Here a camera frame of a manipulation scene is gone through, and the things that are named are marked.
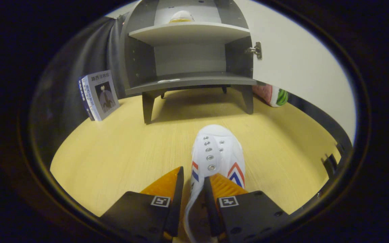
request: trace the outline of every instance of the light wooden table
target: light wooden table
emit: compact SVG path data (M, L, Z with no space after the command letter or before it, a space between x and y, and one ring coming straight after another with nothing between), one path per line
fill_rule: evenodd
M254 113L248 115L241 94L233 89L223 94L221 88L167 92L155 102L152 124L144 124L141 96L122 99L102 122L88 118L80 124L56 152L52 174L93 214L101 216L125 192L140 192L184 166L182 217L191 148L197 132L209 124L228 128L241 143L246 190L262 190L288 214L328 180L321 158L333 153L340 160L334 138L289 103L272 108L255 98ZM179 235L177 241L186 241L182 227Z

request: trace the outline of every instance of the cabinet door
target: cabinet door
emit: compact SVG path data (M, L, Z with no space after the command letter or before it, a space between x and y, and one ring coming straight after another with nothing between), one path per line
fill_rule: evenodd
M285 89L317 106L342 126L352 144L356 108L345 71L310 32L279 12L251 0L234 0L262 59L253 55L253 79Z

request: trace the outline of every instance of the white sneaker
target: white sneaker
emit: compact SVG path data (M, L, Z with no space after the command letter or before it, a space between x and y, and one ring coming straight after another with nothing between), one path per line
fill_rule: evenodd
M209 125L198 132L191 155L191 192L185 208L184 228L192 243L214 242L216 238L199 235L202 234L199 232L199 215L205 214L206 210L199 213L190 213L190 210L199 210L198 206L193 205L195 202L201 204L204 201L203 198L198 200L197 198L204 186L205 177L220 173L245 188L245 162L242 147L231 131L219 125Z

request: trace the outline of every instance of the shelf board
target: shelf board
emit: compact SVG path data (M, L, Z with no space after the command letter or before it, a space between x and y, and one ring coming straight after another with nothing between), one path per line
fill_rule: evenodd
M150 26L128 33L150 46L175 44L226 44L250 36L249 29L222 23L179 22Z
M174 80L158 83L161 80ZM178 87L190 87L200 85L265 85L262 82L252 78L227 72L196 72L183 74L169 74L158 76L156 79L147 81L139 86L126 89L126 94L135 94L140 92L152 91L157 89L170 89Z

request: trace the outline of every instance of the dark curtain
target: dark curtain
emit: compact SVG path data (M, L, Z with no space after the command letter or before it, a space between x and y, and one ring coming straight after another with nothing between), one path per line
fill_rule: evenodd
M117 97L125 98L118 53L126 15L102 17L82 29L44 70L31 103L29 131L48 168L63 141L88 118L77 84L80 77L111 70Z

